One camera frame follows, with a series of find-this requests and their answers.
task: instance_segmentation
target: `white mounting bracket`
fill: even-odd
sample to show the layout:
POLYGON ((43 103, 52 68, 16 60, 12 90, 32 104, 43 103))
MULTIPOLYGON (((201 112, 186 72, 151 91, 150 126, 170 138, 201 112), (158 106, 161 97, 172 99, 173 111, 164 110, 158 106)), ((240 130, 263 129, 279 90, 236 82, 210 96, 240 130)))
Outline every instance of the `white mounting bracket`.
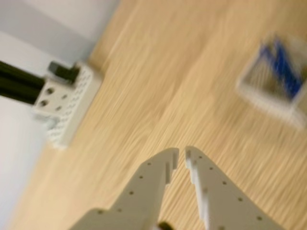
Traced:
POLYGON ((165 185, 177 168, 178 149, 166 149, 141 164, 108 211, 92 209, 71 230, 152 230, 165 185))
POLYGON ((283 230, 199 149, 186 147, 186 166, 206 230, 283 230))
POLYGON ((98 71, 85 63, 71 86, 47 79, 33 112, 48 123, 47 136, 57 148, 65 148, 72 141, 79 124, 91 105, 103 81, 98 71))

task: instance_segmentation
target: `wood grain surface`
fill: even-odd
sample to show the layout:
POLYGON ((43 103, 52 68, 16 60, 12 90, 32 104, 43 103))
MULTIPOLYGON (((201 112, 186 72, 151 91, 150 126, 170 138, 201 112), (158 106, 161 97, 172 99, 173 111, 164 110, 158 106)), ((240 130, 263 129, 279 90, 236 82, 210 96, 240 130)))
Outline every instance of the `wood grain surface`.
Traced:
POLYGON ((307 229, 307 132, 244 102, 261 39, 307 38, 306 0, 123 0, 90 58, 105 81, 72 145, 44 149, 11 230, 65 230, 109 208, 141 162, 181 150, 160 218, 203 230, 183 149, 204 151, 287 230, 307 229))

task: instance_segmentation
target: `white wall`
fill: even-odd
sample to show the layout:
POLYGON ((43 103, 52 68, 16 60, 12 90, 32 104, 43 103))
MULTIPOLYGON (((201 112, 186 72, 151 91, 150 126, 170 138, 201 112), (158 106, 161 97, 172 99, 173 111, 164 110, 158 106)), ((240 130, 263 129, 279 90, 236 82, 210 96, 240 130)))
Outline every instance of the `white wall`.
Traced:
MULTIPOLYGON (((118 0, 0 0, 0 60, 36 75, 46 74, 52 60, 70 65, 90 53, 92 47, 75 46, 70 55, 53 51, 65 46, 61 41, 69 41, 71 36, 76 36, 79 44, 87 40, 95 44, 117 4, 118 0), (31 9, 23 11, 22 6, 30 6, 32 12, 40 13, 39 17, 45 16, 52 25, 46 29, 62 26, 65 33, 49 30, 49 37, 39 37, 44 31, 35 29, 44 25, 38 23, 34 28, 30 23, 33 13, 21 15, 31 9), (30 37, 27 30, 37 34, 30 37)), ((5 228, 44 143, 44 132, 33 119, 30 106, 0 97, 0 230, 5 228)))

